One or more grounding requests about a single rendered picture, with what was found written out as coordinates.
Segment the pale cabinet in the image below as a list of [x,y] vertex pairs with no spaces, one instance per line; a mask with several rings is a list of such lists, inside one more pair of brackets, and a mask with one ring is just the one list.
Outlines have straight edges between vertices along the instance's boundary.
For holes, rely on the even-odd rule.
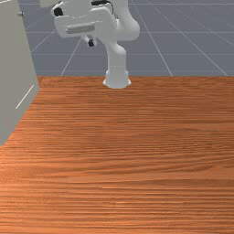
[[18,0],[0,0],[0,145],[39,91],[24,16]]

